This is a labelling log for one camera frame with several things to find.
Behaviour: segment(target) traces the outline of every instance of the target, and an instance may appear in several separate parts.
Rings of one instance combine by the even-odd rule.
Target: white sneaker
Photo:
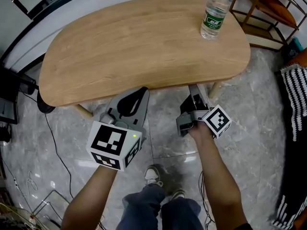
[[[157,168],[154,167],[153,165],[149,166],[146,169],[144,177],[145,177],[145,180],[147,180],[147,183],[146,183],[147,185],[148,184],[157,184],[160,187],[163,186],[163,182],[160,181],[160,173],[157,170]]]
[[[181,190],[181,189],[179,189],[178,191],[176,191],[176,192],[173,194],[171,200],[176,199],[176,198],[179,198],[179,197],[186,198],[186,192],[183,191],[183,190]]]

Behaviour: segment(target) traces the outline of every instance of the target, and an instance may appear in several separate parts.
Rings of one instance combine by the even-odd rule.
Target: table top
[[[68,24],[46,52],[39,89],[51,106],[149,89],[221,81],[241,73],[250,47],[231,13],[218,40],[202,38],[207,0],[132,0]]]

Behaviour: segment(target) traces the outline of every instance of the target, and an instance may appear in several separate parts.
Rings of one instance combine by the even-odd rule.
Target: marble floor
[[[281,56],[264,49],[251,49],[251,59],[246,70],[232,80],[223,83],[212,105],[219,104],[232,118],[233,123],[216,141],[220,154],[239,185],[244,212],[253,229],[269,230],[274,212],[283,168],[285,131],[282,122],[282,104],[274,71],[281,66]],[[29,75],[36,78],[38,70]],[[188,96],[188,87],[151,91],[144,127],[147,140],[136,155],[126,173],[119,172],[110,192],[102,221],[108,230],[114,230],[120,221],[123,206],[121,199],[144,186],[143,172],[151,164],[161,165],[166,175],[171,175],[174,185],[181,185],[187,196],[201,204],[198,177],[201,163],[191,137],[177,135],[175,119],[179,106]],[[85,150],[93,120],[98,120],[108,100],[87,103],[93,111],[93,119],[83,118],[74,108],[56,108],[47,115],[54,133],[59,155],[72,175],[73,196],[82,189],[95,171],[95,165]],[[19,124],[12,126],[13,142],[1,148],[2,156],[17,180],[31,210],[52,190],[57,190],[68,201],[69,174],[56,156],[54,142],[45,115],[37,105],[22,93],[18,97]],[[5,168],[6,185],[16,206],[29,209],[13,177]],[[28,183],[31,178],[37,191]],[[52,194],[38,214],[48,215],[61,222],[52,210],[62,218],[68,203]],[[202,209],[200,219],[204,223]]]

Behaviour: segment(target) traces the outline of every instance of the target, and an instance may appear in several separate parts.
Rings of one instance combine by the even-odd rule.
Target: hand
[[[206,140],[212,139],[212,134],[205,122],[197,121],[189,134],[194,138],[197,145],[203,144]]]

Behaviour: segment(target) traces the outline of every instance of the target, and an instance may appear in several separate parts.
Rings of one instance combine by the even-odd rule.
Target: black and white striped fabric
[[[286,67],[277,81],[287,137],[283,181],[272,225],[291,229],[307,206],[307,68],[298,64]]]

